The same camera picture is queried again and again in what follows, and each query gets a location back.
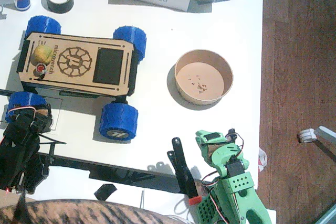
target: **cardboard bowl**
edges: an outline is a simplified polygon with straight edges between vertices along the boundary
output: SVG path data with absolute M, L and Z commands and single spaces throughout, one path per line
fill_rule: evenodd
M 231 88 L 233 73 L 227 61 L 208 50 L 185 53 L 175 65 L 175 80 L 181 96 L 197 105 L 212 104 Z

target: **black display screen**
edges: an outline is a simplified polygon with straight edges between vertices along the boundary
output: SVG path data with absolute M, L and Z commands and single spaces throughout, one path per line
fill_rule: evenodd
M 122 56 L 123 50 L 111 48 L 98 49 L 93 82 L 119 85 Z

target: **yellow ball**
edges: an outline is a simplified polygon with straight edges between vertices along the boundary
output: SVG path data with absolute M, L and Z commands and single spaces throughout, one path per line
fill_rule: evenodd
M 47 45 L 38 45 L 34 50 L 31 63 L 34 66 L 39 63 L 44 63 L 45 65 L 48 65 L 53 58 L 52 56 L 53 53 L 50 47 L 48 47 Z

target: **brindle fur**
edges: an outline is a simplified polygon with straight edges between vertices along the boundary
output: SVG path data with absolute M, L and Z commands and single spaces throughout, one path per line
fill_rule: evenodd
M 0 223 L 146 223 L 178 224 L 166 216 L 140 208 L 96 200 L 58 199 L 25 202 L 0 209 Z

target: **blue tire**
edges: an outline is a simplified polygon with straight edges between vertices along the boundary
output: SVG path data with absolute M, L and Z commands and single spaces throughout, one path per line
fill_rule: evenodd
M 14 112 L 9 110 L 15 107 L 46 105 L 47 101 L 38 94 L 30 92 L 15 92 L 10 96 L 6 112 L 6 121 L 12 123 L 11 117 Z
M 124 103 L 110 103 L 103 107 L 99 132 L 113 140 L 127 141 L 137 134 L 138 111 Z
M 114 31 L 113 38 L 122 39 L 134 44 L 139 57 L 138 63 L 145 57 L 147 38 L 143 30 L 134 26 L 122 26 Z
M 54 20 L 46 16 L 32 17 L 27 26 L 25 38 L 27 38 L 32 32 L 46 33 L 46 34 L 61 34 L 61 25 Z

